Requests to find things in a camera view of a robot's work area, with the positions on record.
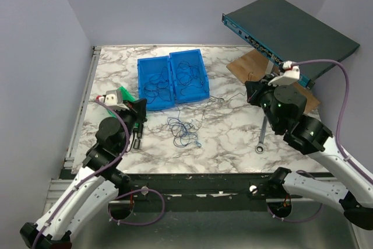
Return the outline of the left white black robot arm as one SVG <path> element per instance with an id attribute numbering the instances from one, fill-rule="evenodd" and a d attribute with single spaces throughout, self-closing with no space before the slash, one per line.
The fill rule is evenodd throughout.
<path id="1" fill-rule="evenodd" d="M 25 223 L 20 235 L 28 248 L 71 248 L 72 236 L 114 198 L 129 193 L 129 177 L 117 169 L 129 146 L 135 124 L 145 122 L 146 99 L 123 106 L 97 104 L 112 112 L 103 119 L 75 178 L 56 203 L 34 223 Z"/>

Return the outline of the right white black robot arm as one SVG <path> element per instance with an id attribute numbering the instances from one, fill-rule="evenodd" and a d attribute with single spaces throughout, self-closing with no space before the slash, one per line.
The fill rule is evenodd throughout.
<path id="1" fill-rule="evenodd" d="M 372 182 L 366 169 L 342 152 L 331 130 L 304 114 L 307 99 L 292 85 L 272 86 L 268 77 L 246 81 L 247 102 L 260 107 L 276 135 L 321 164 L 336 179 L 332 184 L 279 167 L 270 177 L 269 193 L 298 195 L 328 205 L 355 226 L 372 230 Z"/>

